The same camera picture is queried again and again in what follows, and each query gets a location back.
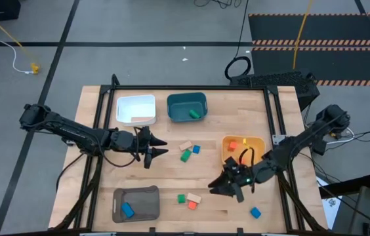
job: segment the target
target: teal bowl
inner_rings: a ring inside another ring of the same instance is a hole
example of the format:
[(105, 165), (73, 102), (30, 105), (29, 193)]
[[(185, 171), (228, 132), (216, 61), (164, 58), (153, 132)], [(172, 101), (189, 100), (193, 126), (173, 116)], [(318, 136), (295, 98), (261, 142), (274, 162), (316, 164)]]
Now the teal bowl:
[[(190, 110), (196, 111), (200, 118), (192, 118)], [(171, 94), (167, 97), (167, 115), (173, 122), (201, 121), (207, 113), (207, 98), (202, 92)]]

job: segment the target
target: gray tray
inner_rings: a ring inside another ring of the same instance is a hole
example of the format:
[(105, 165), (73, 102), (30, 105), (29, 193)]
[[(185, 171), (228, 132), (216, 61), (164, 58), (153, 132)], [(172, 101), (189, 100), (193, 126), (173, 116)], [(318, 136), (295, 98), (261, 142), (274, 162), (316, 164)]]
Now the gray tray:
[[(123, 203), (129, 203), (134, 216), (127, 218), (121, 210)], [(156, 186), (130, 189), (116, 189), (113, 192), (112, 220), (115, 223), (155, 220), (160, 215), (159, 188)]]

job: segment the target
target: blue block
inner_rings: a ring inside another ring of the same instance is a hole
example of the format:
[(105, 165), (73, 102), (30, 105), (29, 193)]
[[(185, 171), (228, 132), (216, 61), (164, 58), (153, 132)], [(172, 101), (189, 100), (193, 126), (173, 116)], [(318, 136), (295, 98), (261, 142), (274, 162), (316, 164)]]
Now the blue block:
[(192, 149), (192, 152), (198, 154), (200, 148), (201, 148), (200, 146), (194, 145), (194, 148)]
[(122, 204), (121, 205), (121, 209), (125, 213), (125, 215), (127, 216), (127, 218), (131, 218), (131, 217), (134, 216), (134, 211), (131, 208), (130, 204), (128, 204), (128, 203)]
[(259, 216), (261, 216), (261, 212), (258, 210), (258, 208), (254, 207), (254, 208), (252, 208), (252, 210), (251, 210), (251, 215), (252, 215), (253, 217), (255, 217), (256, 219), (258, 219), (258, 218), (259, 218)]

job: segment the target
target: red block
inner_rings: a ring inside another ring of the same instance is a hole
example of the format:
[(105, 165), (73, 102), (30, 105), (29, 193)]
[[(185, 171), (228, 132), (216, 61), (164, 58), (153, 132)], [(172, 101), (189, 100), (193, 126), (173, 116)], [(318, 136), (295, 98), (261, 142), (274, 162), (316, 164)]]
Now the red block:
[(235, 142), (235, 141), (231, 141), (230, 143), (229, 143), (229, 151), (234, 151), (235, 149), (237, 148), (237, 142)]
[(188, 208), (191, 210), (195, 210), (197, 208), (197, 203), (190, 201), (190, 203), (188, 204)]

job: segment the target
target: wooden tabletop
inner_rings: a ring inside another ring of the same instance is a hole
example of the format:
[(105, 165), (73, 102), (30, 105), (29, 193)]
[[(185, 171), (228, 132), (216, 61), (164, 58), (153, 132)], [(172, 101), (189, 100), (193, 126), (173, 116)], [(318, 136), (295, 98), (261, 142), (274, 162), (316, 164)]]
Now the wooden tabletop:
[[(93, 125), (98, 91), (99, 87), (83, 87), (75, 121), (90, 127)], [(195, 91), (117, 90), (115, 92), (110, 128), (119, 127), (122, 130), (133, 131), (131, 127), (123, 127), (115, 119), (116, 100), (119, 97), (153, 94), (156, 99), (156, 123), (150, 126), (150, 130), (156, 137), (168, 142), (167, 146), (161, 148), (167, 148), (169, 152), (155, 158), (150, 169), (145, 169), (143, 162), (135, 162), (126, 168), (115, 168), (104, 161), (93, 231), (148, 232), (149, 227), (155, 227), (157, 232), (234, 233), (236, 228), (242, 227), (246, 233), (285, 232), (276, 177), (263, 184), (257, 184), (254, 194), (251, 193), (250, 187), (244, 187), (245, 201), (242, 203), (237, 203), (235, 197), (210, 194), (207, 188), (207, 185), (217, 178), (222, 170), (221, 141), (224, 136), (258, 136), (264, 140), (266, 151), (272, 148), (262, 91), (199, 90), (207, 97), (209, 112), (206, 118), (196, 123), (172, 123), (167, 115), (166, 99), (170, 94), (183, 92)], [(287, 133), (299, 134), (304, 127), (294, 87), (279, 87), (279, 97)], [(270, 100), (276, 131), (279, 133), (272, 96)], [(100, 127), (103, 124), (105, 110), (104, 107)], [(201, 152), (198, 155), (193, 154), (187, 163), (183, 163), (180, 160), (182, 152), (178, 145), (187, 140), (200, 145)], [(307, 149), (302, 150), (302, 153), (310, 155)], [(64, 166), (78, 155), (79, 150), (76, 147), (69, 147)], [(107, 151), (106, 156), (117, 164), (131, 160), (131, 156), (126, 153)], [(65, 217), (79, 197), (85, 159), (70, 167), (61, 178), (50, 227), (55, 226)], [(327, 227), (311, 160), (299, 155), (293, 161), (293, 166), (301, 201), (319, 224)], [(115, 189), (152, 185), (157, 186), (160, 192), (160, 216), (157, 220), (120, 224), (112, 221), (112, 198)], [(196, 210), (190, 210), (187, 204), (177, 202), (178, 194), (188, 192), (202, 197), (202, 202)], [(293, 228), (297, 228), (294, 205), (290, 198), (289, 206)], [(249, 213), (253, 207), (261, 211), (262, 215), (259, 219), (253, 218)], [(88, 209), (89, 203), (86, 203), (85, 214)], [(85, 226), (85, 220), (86, 217), (83, 217), (82, 226)]]

